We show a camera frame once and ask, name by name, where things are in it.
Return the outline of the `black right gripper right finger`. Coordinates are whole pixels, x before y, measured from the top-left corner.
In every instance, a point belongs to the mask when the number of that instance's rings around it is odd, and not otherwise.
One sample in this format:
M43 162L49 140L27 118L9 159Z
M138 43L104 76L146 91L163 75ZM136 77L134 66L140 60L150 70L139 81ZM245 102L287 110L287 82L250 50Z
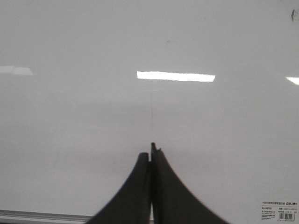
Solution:
M156 224L226 224L182 183L164 152L151 143L151 190Z

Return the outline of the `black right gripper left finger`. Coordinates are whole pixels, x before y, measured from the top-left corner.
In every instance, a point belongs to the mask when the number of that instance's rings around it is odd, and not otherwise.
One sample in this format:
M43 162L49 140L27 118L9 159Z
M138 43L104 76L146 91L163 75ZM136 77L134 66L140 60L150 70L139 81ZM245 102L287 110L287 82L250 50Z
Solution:
M88 224L148 224L151 168L148 153L140 153L130 175L113 198Z

